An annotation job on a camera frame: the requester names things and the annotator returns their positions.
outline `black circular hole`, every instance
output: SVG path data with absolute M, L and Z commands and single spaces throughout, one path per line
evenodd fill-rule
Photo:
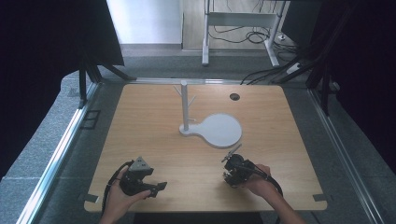
M 241 99 L 241 97 L 237 93 L 231 93 L 230 99 L 237 101 L 237 100 Z

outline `hand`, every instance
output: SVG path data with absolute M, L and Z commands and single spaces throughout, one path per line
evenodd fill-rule
M 271 175 L 270 167 L 257 164 L 259 169 L 263 170 L 268 175 Z M 275 186 L 270 182 L 264 180 L 259 175 L 252 175 L 250 179 L 240 187 L 249 189 L 252 193 L 263 197 L 277 212 L 282 223 L 285 224 L 304 224 L 305 221 L 300 215 L 294 211 L 288 202 L 280 195 Z
M 271 175 L 269 166 L 262 164 L 256 164 L 256 166 L 263 170 L 266 174 Z M 247 182 L 241 184 L 240 187 L 249 189 L 252 193 L 263 197 L 266 201 L 273 197 L 281 196 L 273 184 L 262 179 L 262 177 L 259 175 L 252 175 L 250 179 Z
M 125 173 L 126 169 L 120 171 L 117 179 L 114 180 L 110 192 L 107 196 L 106 209 L 99 223 L 116 223 L 121 217 L 125 215 L 133 203 L 139 200 L 146 199 L 151 191 L 146 190 L 137 193 L 133 196 L 126 195 L 120 188 L 120 179 Z

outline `gray floor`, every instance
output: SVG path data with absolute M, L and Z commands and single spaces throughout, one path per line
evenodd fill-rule
M 126 66 L 120 69 L 136 77 L 164 77 L 167 80 L 220 78 L 236 80 L 238 83 L 247 74 L 270 67 L 269 59 L 262 52 L 214 53 L 208 67 L 201 66 L 201 57 L 194 51 L 153 48 L 151 52 L 145 52 L 138 56 L 139 50 L 134 50 L 134 55 L 125 57 Z M 100 70 L 104 80 L 98 85 L 98 91 L 90 100 L 92 104 L 88 108 L 101 111 L 99 120 L 94 129 L 78 130 L 34 223 L 94 223 L 100 217 L 100 214 L 84 210 L 84 196 L 91 184 L 122 87 L 126 84 L 106 69 Z M 317 212 L 299 212 L 308 223 L 371 223 L 304 87 L 305 79 L 306 76 L 297 77 L 283 87 L 328 201 L 328 208 Z M 267 85 L 268 80 L 265 79 L 261 84 Z M 384 223 L 392 223 L 396 220 L 396 193 L 393 191 L 396 188 L 395 175 L 338 104 L 335 95 L 331 95 L 329 105 L 330 119 L 373 196 Z M 77 106 L 78 74 L 74 73 L 64 79 L 61 93 L 51 111 L 0 183 L 0 223 L 17 221 Z M 85 121 L 81 127 L 90 125 L 89 121 Z M 276 218 L 270 212 L 261 215 L 264 223 L 273 223 Z M 120 223 L 132 223 L 133 219 L 134 214 L 128 214 Z

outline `finger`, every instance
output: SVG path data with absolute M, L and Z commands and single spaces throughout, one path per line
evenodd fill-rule
M 135 203 L 135 202 L 137 202 L 139 200 L 143 200 L 143 199 L 147 198 L 150 194 L 151 194 L 151 190 L 149 190 L 149 189 L 145 190 L 145 191 L 142 191 L 140 193 L 137 193 L 137 194 L 133 195 L 131 197 L 131 201 L 133 203 Z
M 118 179 L 121 179 L 122 176 L 125 174 L 125 172 L 128 170 L 128 166 L 124 167 L 122 170 L 120 170 L 119 174 L 117 175 Z

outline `wooden table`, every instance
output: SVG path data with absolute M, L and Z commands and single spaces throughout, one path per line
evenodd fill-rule
M 233 101 L 230 94 L 240 95 Z M 245 159 L 271 167 L 284 197 L 296 210 L 324 210 L 316 202 L 322 194 L 303 140 L 280 87 L 240 85 L 189 85 L 190 118 L 201 122 L 224 112 L 241 123 Z M 232 189 L 222 178 L 229 151 L 208 145 L 198 136 L 184 137 L 181 97 L 173 85 L 127 85 L 110 126 L 89 194 L 97 203 L 85 202 L 87 211 L 101 211 L 105 185 L 126 161 L 138 156 L 154 168 L 145 183 L 167 181 L 155 199 L 134 204 L 136 212 L 246 212 L 273 210 L 247 189 Z

